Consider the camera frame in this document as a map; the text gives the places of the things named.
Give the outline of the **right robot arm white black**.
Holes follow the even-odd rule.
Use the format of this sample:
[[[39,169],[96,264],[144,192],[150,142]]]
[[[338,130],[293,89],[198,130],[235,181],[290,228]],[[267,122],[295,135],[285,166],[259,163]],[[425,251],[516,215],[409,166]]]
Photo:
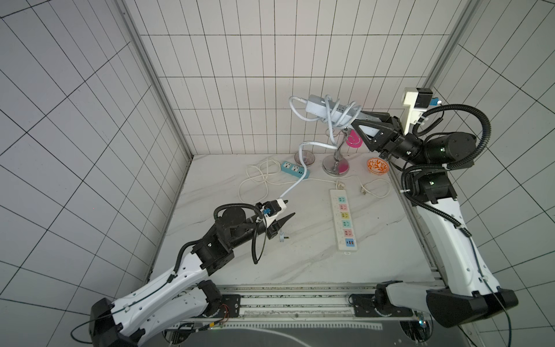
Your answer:
[[[441,326],[452,328],[507,314],[519,300],[513,290],[501,287],[482,259],[448,176],[451,171],[470,168],[484,152],[491,123],[484,112],[462,104],[431,108],[424,115],[444,111],[463,111],[477,118],[481,137],[438,132],[421,139],[404,133],[399,118],[381,112],[364,111],[351,127],[381,158],[401,158],[409,164],[400,176],[400,193],[419,211],[447,273],[447,285],[439,289],[398,280],[380,283],[374,307],[381,314],[399,307],[426,312]]]

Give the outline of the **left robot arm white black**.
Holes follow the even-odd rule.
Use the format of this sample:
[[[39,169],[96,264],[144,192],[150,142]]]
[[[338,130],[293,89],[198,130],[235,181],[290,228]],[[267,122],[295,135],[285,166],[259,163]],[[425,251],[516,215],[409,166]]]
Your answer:
[[[183,245],[172,268],[121,299],[92,306],[91,344],[141,346],[181,321],[215,315],[222,295],[209,277],[233,260],[235,248],[250,243],[254,252],[259,235],[275,237],[292,217],[286,208],[283,199],[217,207],[209,231]]]

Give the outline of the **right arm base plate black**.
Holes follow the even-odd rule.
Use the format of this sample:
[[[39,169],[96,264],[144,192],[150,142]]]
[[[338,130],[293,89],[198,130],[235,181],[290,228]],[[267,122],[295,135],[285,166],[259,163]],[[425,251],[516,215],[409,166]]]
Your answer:
[[[350,294],[349,305],[354,308],[357,318],[411,318],[411,309],[395,307],[383,295],[379,294]]]

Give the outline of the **grey power strip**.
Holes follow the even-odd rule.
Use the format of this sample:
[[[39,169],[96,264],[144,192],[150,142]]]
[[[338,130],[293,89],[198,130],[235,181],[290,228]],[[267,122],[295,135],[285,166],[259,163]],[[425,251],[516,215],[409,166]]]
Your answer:
[[[324,99],[316,95],[309,96],[305,111],[321,119],[324,123],[331,121],[331,127],[337,129],[353,129],[356,121],[373,121],[381,122],[381,120],[364,113],[359,105],[343,105],[333,100]]]

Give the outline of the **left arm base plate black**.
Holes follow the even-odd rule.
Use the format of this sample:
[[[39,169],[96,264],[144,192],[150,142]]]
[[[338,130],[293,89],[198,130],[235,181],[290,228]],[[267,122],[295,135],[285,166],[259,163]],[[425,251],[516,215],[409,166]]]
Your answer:
[[[213,305],[215,309],[211,309],[212,315],[207,315],[203,312],[201,315],[193,317],[194,320],[201,321],[219,321],[228,318],[237,318],[241,308],[241,295],[239,294],[224,294],[218,305]]]

